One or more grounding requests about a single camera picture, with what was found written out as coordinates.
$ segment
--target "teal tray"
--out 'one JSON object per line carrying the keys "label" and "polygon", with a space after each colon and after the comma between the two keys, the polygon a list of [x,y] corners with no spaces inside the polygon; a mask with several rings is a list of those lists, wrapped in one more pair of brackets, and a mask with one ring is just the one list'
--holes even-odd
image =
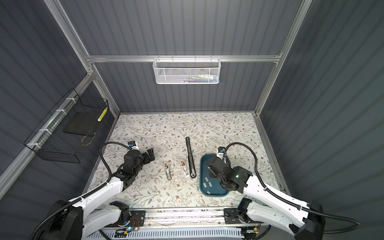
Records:
{"label": "teal tray", "polygon": [[[216,157],[216,154],[206,154],[200,159],[200,191],[208,197],[223,197],[227,195],[229,191],[221,187],[219,179],[209,177],[209,168],[207,167],[207,162],[211,157]],[[209,186],[205,178],[208,178],[208,181],[211,182],[212,187]]]}

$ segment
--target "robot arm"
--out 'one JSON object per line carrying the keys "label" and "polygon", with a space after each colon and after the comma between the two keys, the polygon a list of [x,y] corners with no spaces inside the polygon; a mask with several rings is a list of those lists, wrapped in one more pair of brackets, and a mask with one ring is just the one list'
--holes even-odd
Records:
{"label": "robot arm", "polygon": [[[130,150],[124,156],[124,163],[112,174],[111,180],[93,194],[89,196],[87,193],[83,194],[87,197],[81,196],[81,201],[68,207],[62,214],[47,222],[37,234],[38,239],[84,239],[106,225],[118,222],[124,226],[129,222],[131,218],[129,207],[121,202],[112,202],[104,209],[94,212],[102,203],[131,185],[143,165],[155,159],[153,149],[149,149],[148,153],[140,153],[135,141],[129,142],[128,148]],[[48,216],[65,204],[66,202],[62,200],[53,204]]]}
{"label": "robot arm", "polygon": [[[229,167],[217,154],[208,162],[210,171],[220,179],[223,188],[229,191],[239,191],[245,195],[257,198],[268,206],[260,205],[251,199],[243,198],[237,208],[239,219],[245,223],[250,220],[261,221],[283,229],[296,239],[321,240],[325,226],[324,217],[319,217],[301,210],[302,207],[310,207],[322,212],[321,205],[295,199],[275,188],[266,185],[263,187],[257,176],[242,167]],[[269,188],[276,195],[294,202],[300,208],[293,207],[267,192]]]}

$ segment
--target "aluminum frame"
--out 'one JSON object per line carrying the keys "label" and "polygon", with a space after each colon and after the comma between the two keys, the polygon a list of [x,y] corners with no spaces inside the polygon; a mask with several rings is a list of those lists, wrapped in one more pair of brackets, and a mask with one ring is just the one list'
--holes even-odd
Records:
{"label": "aluminum frame", "polygon": [[277,77],[279,76],[279,73],[281,71],[281,68],[287,58],[287,55],[293,45],[293,42],[296,38],[297,33],[299,32],[299,29],[301,27],[301,24],[303,23],[303,20],[305,18],[305,15],[308,12],[308,9],[310,8],[312,3],[312,0],[302,0],[300,7],[296,13],[296,16],[293,20],[293,23],[291,25],[291,28],[288,32],[287,38],[284,41],[283,47],[281,49],[281,57],[280,61],[275,65],[275,67],[272,69],[271,74],[265,84],[265,87],[263,89],[263,92],[260,96],[260,99],[257,103],[257,106],[255,108],[256,115],[260,115],[260,113],[263,110],[263,107],[266,103],[266,100],[269,96],[269,93],[272,90],[273,85],[275,84],[275,81]]}
{"label": "aluminum frame", "polygon": [[176,207],[176,208],[152,208],[131,209],[146,212],[143,228],[195,228],[195,227],[245,227],[255,226],[254,223],[225,224],[223,210],[227,207]]}
{"label": "aluminum frame", "polygon": [[96,74],[97,79],[94,80],[94,84],[99,90],[101,97],[108,100],[109,108],[113,116],[115,116],[115,118],[118,117],[120,110],[115,100],[113,99],[111,93],[109,92],[107,86],[105,85],[105,82],[103,81],[101,75],[97,71],[96,66],[88,62],[88,60],[86,59],[86,56],[88,56],[88,51],[85,48],[83,42],[81,41],[79,35],[77,34],[74,26],[72,25],[68,15],[65,13],[65,10],[61,5],[60,0],[44,0],[44,2],[53,17],[55,18],[57,24],[63,31],[65,37],[71,44],[83,67],[88,72]]}
{"label": "aluminum frame", "polygon": [[[65,99],[57,109],[63,109],[71,101],[69,98],[73,98],[77,94],[83,93],[89,84],[91,84],[94,77],[94,74],[88,73],[77,85],[74,91],[69,94],[67,99]],[[49,124],[51,124],[52,121],[58,116],[58,114],[59,111],[55,111],[55,113],[46,121],[42,128],[44,129]],[[41,134],[42,131],[38,131],[31,141],[33,142],[36,141],[36,139],[39,139]],[[25,169],[25,167],[29,164],[35,155],[35,152],[33,152],[31,149],[24,147],[23,150],[12,161],[12,163],[4,170],[0,176],[0,199],[5,195],[8,189],[16,181],[17,177],[21,174],[21,172]]]}
{"label": "aluminum frame", "polygon": [[193,114],[193,113],[253,113],[252,110],[244,110],[244,111],[174,111],[174,112],[134,112],[134,113],[128,113],[128,112],[122,112],[120,113],[120,115],[122,114],[169,114],[169,113],[173,113],[173,114],[178,114],[178,113],[189,113],[189,114]]}
{"label": "aluminum frame", "polygon": [[287,195],[291,196],[291,192],[289,191],[287,183],[285,182],[283,172],[281,171],[275,152],[273,151],[271,142],[269,141],[268,135],[266,134],[263,122],[260,116],[257,115],[254,115],[253,119],[255,120],[257,130],[259,131],[260,138],[265,148],[265,153],[268,156],[269,163],[271,165],[273,173],[275,174],[280,191],[285,192]]}
{"label": "aluminum frame", "polygon": [[215,55],[215,56],[196,56],[196,55],[90,55],[86,59],[92,63],[152,63],[154,59],[161,58],[163,61],[210,61],[212,59],[220,59],[221,62],[274,62],[280,61],[280,55]]}

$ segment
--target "floral tablecloth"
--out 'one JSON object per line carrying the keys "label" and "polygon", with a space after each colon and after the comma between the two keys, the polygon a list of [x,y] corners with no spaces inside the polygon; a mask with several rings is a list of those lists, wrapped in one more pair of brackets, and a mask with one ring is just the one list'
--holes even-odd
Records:
{"label": "floral tablecloth", "polygon": [[[186,165],[185,137],[189,136],[197,177],[186,177],[180,160]],[[231,191],[224,197],[207,197],[199,190],[200,159],[215,154],[219,146],[242,142],[250,146],[258,158],[258,171],[265,183],[277,187],[275,175],[251,113],[197,114],[124,114],[120,115],[110,141],[127,143],[135,140],[139,149],[154,148],[155,161],[143,166],[134,183],[105,204],[120,201],[130,208],[237,206],[243,195]],[[123,163],[126,149],[108,145],[104,157],[112,172]],[[228,153],[232,167],[242,166],[254,172],[252,154],[242,146],[232,146]],[[168,163],[172,180],[167,180],[164,162]],[[90,189],[106,180],[102,162],[93,176]]]}

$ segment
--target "black pen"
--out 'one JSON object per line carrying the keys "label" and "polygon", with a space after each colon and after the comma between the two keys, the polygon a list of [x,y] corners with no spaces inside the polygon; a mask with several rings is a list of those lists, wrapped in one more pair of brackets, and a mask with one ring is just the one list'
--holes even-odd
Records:
{"label": "black pen", "polygon": [[193,162],[193,156],[191,151],[191,144],[189,142],[189,137],[186,137],[185,141],[187,143],[187,150],[188,150],[189,174],[191,178],[195,178],[196,177],[195,163]]}

